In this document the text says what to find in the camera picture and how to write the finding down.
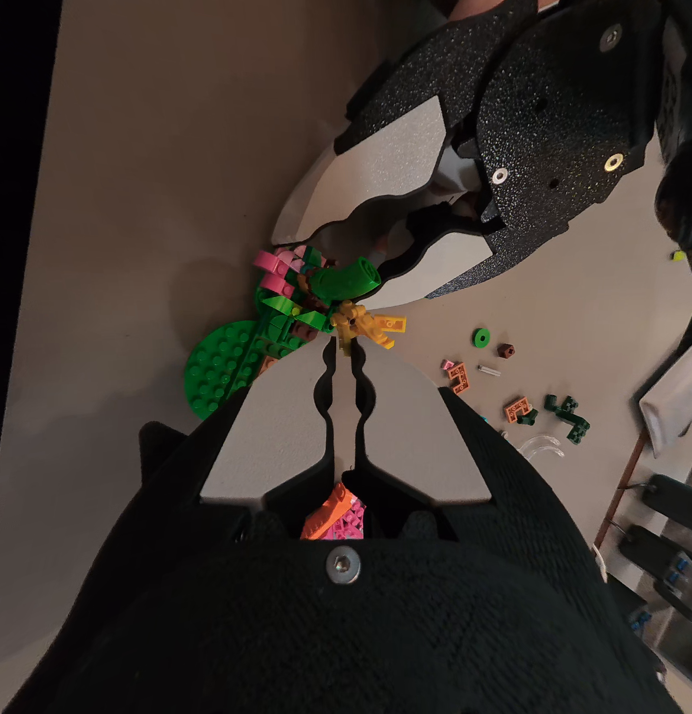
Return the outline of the green brick plant model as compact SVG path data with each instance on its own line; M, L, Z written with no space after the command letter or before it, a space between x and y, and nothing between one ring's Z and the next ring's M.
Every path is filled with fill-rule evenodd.
M250 386L274 362L320 334L331 334L341 304L367 295L381 283L376 267L365 257L338 267L310 245L261 250L253 265L262 272L254 292L256 318L220 326L188 358L185 395L200 419Z

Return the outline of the dark green brick piece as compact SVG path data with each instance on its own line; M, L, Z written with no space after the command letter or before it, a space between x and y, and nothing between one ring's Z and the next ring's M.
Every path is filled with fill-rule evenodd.
M571 427L566 438L575 445L582 442L591 426L586 419L576 414L578 407L579 403L572 396L566 396L560 404L557 403L557 397L554 394L548 394L544 399L545 410L553 413L560 421Z

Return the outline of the orange curved brick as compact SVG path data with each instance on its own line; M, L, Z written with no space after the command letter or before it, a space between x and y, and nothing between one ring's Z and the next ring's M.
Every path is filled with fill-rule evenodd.
M327 500L304 523L301 540L320 540L324 534L340 519L342 519L354 504L355 496L337 482Z

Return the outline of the yellow brick flower assembly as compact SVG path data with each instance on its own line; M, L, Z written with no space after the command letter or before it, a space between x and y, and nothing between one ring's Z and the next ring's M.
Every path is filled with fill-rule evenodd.
M389 334L403 334L407 329L406 317L373 315L364 306L350 300L341 302L330 323L338 334L344 356L351 356L351 343L357 337L368 338L383 348L391 349L394 340Z

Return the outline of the grey desk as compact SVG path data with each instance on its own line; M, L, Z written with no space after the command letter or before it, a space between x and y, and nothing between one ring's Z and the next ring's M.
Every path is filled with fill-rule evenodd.
M199 423L190 350L253 314L254 254L358 86L427 32L420 7L64 4L0 446L0 700L139 488L140 427ZM654 137L644 167L512 270L394 310L407 332L393 352L439 384L440 359L463 358L464 398L491 424L517 394L579 401L581 446L533 462L589 542L638 437L629 399L692 312L689 267L654 217L662 173Z

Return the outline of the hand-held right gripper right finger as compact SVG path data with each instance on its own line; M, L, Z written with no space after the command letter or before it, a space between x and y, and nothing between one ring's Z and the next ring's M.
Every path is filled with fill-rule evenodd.
M435 506L491 493L436 384L368 338L351 347L359 410L356 456Z

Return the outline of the black charger box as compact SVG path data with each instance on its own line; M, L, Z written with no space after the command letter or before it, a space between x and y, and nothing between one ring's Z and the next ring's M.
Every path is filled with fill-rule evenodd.
M618 551L651 577L658 594L692 611L692 550L640 525L631 525L621 537Z
M692 531L692 486L663 474L654 474L641 494L650 509Z

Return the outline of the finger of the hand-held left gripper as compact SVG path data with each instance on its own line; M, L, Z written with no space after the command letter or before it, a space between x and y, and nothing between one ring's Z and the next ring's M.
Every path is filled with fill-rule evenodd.
M493 255L486 239L450 232L430 246L415 267L386 280L374 295L374 307L394 307L423 299Z
M440 99L432 96L342 154L327 147L285 202L271 245L303 243L368 201L419 191L434 174L446 135Z

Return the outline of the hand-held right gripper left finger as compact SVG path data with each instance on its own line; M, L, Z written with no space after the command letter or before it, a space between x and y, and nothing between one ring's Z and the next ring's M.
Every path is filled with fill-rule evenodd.
M274 362L247 390L200 490L207 504L264 508L306 482L307 511L334 486L330 389L337 341L317 337Z

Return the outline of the clear curved brick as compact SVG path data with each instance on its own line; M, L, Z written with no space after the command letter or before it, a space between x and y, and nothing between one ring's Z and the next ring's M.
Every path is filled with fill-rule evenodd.
M515 450L527 461L531 462L532 459L544 452L554 453L559 458L563 459L565 457L564 451L562 451L562 443L559 439L552 435L541 434L536 435L527 441L525 441L520 447L516 447L510 440L509 433L505 430L499 431L499 435L508 442Z

